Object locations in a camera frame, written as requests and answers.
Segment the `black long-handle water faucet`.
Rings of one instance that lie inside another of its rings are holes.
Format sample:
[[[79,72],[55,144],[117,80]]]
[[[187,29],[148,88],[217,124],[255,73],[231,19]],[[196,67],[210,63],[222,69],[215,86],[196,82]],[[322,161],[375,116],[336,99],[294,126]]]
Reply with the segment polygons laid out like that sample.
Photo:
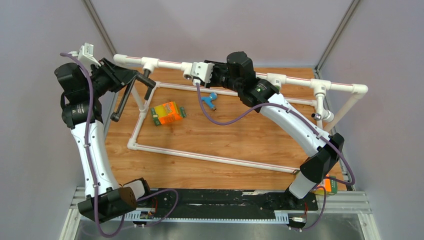
[[[117,107],[117,110],[110,115],[110,119],[113,122],[118,122],[120,120],[131,95],[133,96],[133,98],[134,98],[134,100],[135,100],[135,102],[138,106],[138,109],[141,112],[146,111],[145,104],[143,103],[140,95],[137,92],[137,89],[135,88],[135,83],[136,83],[136,81],[139,81],[147,87],[146,96],[148,98],[150,96],[150,94],[152,93],[153,88],[157,85],[157,83],[154,80],[149,78],[149,76],[152,72],[153,72],[153,70],[149,70],[149,69],[144,69],[143,74],[138,72],[136,78],[134,78],[130,82],[130,84],[126,87],[126,89],[123,93],[123,96],[122,96],[122,98],[119,102],[119,105]]]

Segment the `white PVC pipe frame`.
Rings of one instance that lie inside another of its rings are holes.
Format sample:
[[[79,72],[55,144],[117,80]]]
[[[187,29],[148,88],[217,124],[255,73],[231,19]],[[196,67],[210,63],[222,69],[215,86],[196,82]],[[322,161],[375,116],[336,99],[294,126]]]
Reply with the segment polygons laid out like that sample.
[[[122,54],[116,54],[113,57],[114,61],[117,64],[122,66],[130,66],[130,65],[138,65],[142,66],[142,68],[152,70],[152,72],[157,68],[165,68],[165,69],[173,69],[180,70],[183,73],[183,77],[192,82],[192,86],[181,85],[181,84],[173,84],[173,83],[162,83],[157,82],[156,88],[167,88],[174,90],[182,90],[182,91],[193,91],[198,93],[211,93],[212,87],[206,88],[203,85],[197,86],[200,82],[199,79],[191,76],[191,69],[193,62],[173,62],[173,61],[165,61],[157,58],[151,57],[132,57]],[[315,100],[305,100],[305,99],[297,99],[297,98],[285,98],[287,102],[289,102],[297,111],[299,111],[303,116],[305,116],[308,120],[310,120],[314,125],[318,126],[320,129],[330,132],[330,130],[338,123],[343,116],[356,104],[356,102],[362,99],[365,94],[368,92],[368,87],[364,84],[344,84],[331,82],[328,80],[322,79],[305,79],[305,78],[296,78],[287,76],[284,74],[278,73],[257,73],[257,77],[265,78],[272,83],[274,83],[277,88],[281,89],[282,85],[290,84],[297,86],[304,86],[313,89],[313,94],[315,96]],[[312,114],[316,111],[316,94],[322,93],[325,95],[327,91],[341,91],[348,92],[351,94],[348,101],[343,105],[343,107],[337,112],[334,113],[334,119],[331,122],[317,121],[312,118]],[[238,96],[236,92],[219,87],[218,93],[226,96]]]

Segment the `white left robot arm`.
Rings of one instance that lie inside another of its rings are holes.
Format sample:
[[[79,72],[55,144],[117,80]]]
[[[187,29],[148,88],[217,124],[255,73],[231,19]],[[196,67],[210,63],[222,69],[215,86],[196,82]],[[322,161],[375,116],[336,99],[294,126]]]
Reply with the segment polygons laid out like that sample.
[[[63,88],[60,106],[62,120],[77,144],[85,178],[85,200],[77,205],[84,217],[104,223],[125,215],[153,201],[153,194],[143,178],[119,185],[109,163],[105,146],[102,105],[99,98],[107,92],[124,89],[118,111],[111,115],[117,122],[136,80],[143,75],[117,66],[103,58],[87,70],[81,63],[69,62],[55,71]]]

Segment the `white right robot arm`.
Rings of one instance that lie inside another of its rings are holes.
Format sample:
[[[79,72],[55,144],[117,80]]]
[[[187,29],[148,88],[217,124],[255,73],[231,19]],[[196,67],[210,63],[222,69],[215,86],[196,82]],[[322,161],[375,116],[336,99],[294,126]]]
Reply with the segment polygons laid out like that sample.
[[[299,209],[305,196],[343,159],[344,138],[320,129],[288,101],[270,80],[258,77],[253,61],[243,51],[230,53],[226,62],[205,60],[192,69],[197,86],[222,87],[237,93],[241,102],[272,120],[302,147],[308,158],[288,187],[286,205]]]

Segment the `orange box near right arm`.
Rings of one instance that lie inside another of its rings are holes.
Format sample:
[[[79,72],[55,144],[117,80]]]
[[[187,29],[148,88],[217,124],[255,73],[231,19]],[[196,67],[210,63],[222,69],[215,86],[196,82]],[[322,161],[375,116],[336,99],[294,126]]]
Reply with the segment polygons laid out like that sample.
[[[326,175],[324,179],[316,186],[312,191],[314,194],[319,196],[332,196],[338,192],[338,182],[330,179],[332,175]]]

